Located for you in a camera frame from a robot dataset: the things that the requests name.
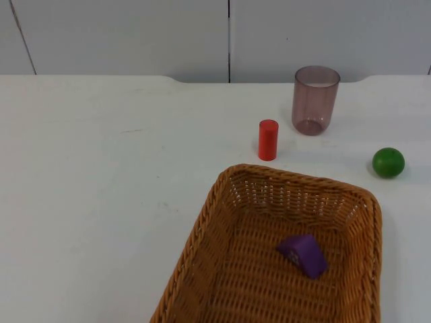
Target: pink plastic cup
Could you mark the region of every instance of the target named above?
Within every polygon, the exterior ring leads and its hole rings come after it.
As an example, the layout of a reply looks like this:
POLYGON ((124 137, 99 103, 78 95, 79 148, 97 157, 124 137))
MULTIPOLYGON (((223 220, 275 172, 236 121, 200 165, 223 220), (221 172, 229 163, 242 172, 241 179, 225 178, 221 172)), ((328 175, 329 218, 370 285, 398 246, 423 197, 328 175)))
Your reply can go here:
POLYGON ((328 67, 307 66, 296 72, 292 109, 296 130, 308 136, 317 136, 326 130, 339 81, 339 74, 328 67))

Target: table surface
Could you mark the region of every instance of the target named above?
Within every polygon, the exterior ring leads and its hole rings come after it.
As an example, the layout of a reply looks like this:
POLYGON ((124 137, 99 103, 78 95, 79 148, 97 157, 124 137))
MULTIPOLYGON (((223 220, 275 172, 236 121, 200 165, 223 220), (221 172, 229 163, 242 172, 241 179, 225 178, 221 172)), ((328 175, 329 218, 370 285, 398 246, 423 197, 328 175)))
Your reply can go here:
POLYGON ((343 83, 319 137, 290 123, 292 84, 167 77, 0 77, 0 320, 147 322, 206 194, 248 163, 367 188, 383 210, 383 322, 428 322, 431 77, 343 83), (256 154, 259 121, 279 153, 256 154), (393 180, 370 171, 403 152, 393 180))

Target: scuff mark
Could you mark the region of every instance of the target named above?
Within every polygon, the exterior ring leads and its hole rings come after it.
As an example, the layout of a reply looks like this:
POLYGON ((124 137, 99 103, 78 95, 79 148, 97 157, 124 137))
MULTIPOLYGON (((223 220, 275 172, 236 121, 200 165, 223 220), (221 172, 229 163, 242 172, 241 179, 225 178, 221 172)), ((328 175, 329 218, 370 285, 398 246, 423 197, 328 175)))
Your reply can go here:
POLYGON ((133 129, 133 130, 124 130, 124 131, 121 131, 120 133, 137 133, 137 132, 142 131, 142 130, 143 130, 143 128, 133 129))

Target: woven basket bottom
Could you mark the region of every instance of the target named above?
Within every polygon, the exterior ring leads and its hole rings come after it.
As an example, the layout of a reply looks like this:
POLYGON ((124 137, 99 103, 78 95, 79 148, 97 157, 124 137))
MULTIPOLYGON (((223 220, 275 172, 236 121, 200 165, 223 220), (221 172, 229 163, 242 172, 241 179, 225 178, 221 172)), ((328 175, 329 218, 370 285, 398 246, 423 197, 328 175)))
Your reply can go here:
POLYGON ((239 215, 202 322, 334 322, 345 295, 347 240, 333 229, 264 214, 239 215), (312 234, 329 264, 306 277, 275 247, 290 235, 312 234))

